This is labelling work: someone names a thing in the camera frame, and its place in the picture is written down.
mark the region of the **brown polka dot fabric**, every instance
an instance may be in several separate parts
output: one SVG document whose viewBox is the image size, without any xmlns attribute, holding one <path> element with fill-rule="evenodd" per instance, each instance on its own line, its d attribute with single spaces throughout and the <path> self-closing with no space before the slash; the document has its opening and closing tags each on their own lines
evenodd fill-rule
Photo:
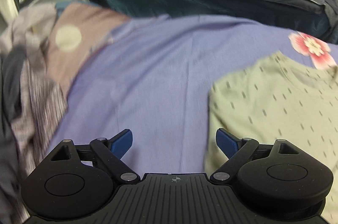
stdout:
<svg viewBox="0 0 338 224">
<path fill-rule="evenodd" d="M 72 3 L 64 10 L 45 50 L 47 76 L 60 84 L 64 97 L 86 59 L 105 45 L 100 40 L 128 20 L 128 16 L 110 9 L 81 3 Z"/>
<path fill-rule="evenodd" d="M 262 144 L 287 139 L 332 170 L 322 216 L 338 222 L 337 97 L 337 67 L 311 69 L 280 52 L 219 79 L 210 91 L 205 171 L 210 175 L 227 160 L 216 145 L 218 128 Z"/>
</svg>

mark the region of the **crosshair logo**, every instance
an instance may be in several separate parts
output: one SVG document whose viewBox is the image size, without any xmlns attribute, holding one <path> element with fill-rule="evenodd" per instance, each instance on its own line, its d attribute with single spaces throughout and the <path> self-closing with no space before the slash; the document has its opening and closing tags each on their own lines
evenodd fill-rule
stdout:
<svg viewBox="0 0 338 224">
<path fill-rule="evenodd" d="M 175 176 L 173 179 L 172 179 L 172 181 L 174 181 L 174 182 L 179 182 L 181 179 L 179 178 L 179 177 L 177 177 L 177 176 Z"/>
</svg>

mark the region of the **silver screw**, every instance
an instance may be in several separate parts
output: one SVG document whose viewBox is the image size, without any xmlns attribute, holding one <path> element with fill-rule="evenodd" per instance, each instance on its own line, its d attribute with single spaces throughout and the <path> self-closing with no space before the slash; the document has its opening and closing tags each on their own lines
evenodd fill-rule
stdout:
<svg viewBox="0 0 338 224">
<path fill-rule="evenodd" d="M 124 181 L 133 181 L 137 178 L 137 175 L 134 173 L 124 173 L 121 175 L 121 179 Z"/>
<path fill-rule="evenodd" d="M 230 175 L 228 173 L 215 173 L 214 178 L 220 181 L 224 181 L 230 178 Z"/>
</svg>

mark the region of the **pink flower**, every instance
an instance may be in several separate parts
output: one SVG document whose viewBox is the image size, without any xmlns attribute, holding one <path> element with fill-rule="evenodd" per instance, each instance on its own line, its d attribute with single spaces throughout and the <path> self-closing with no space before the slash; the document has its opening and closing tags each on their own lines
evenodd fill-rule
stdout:
<svg viewBox="0 0 338 224">
<path fill-rule="evenodd" d="M 330 47 L 324 41 L 301 32 L 290 34 L 289 39 L 297 52 L 311 57 L 317 69 L 328 69 L 337 65 L 329 54 Z"/>
</svg>

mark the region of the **white flower center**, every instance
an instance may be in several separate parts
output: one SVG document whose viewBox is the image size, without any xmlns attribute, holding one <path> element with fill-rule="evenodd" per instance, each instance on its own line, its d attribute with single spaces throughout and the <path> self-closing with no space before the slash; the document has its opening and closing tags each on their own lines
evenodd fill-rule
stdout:
<svg viewBox="0 0 338 224">
<path fill-rule="evenodd" d="M 312 38 L 306 38 L 304 41 L 305 46 L 309 48 L 310 53 L 314 53 L 317 56 L 320 56 L 321 54 L 324 54 L 322 47 L 320 44 L 318 44 L 315 39 Z"/>
</svg>

